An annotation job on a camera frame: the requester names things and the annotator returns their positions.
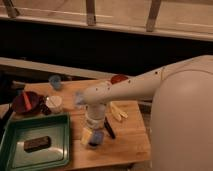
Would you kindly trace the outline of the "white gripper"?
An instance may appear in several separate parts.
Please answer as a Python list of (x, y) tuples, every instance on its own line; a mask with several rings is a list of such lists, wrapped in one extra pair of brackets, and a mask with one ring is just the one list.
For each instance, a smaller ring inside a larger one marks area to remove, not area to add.
[[(85, 113), (86, 126), (92, 130), (102, 129), (104, 127), (106, 106), (103, 104), (88, 105)], [(84, 128), (82, 131), (81, 144), (87, 145), (91, 139), (92, 131)]]

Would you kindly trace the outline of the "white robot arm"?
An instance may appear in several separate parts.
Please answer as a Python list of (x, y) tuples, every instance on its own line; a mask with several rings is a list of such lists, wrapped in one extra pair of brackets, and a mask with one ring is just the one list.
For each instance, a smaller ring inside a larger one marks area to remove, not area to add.
[(152, 171), (213, 171), (213, 55), (166, 65), (83, 92), (87, 118), (116, 100), (150, 100)]

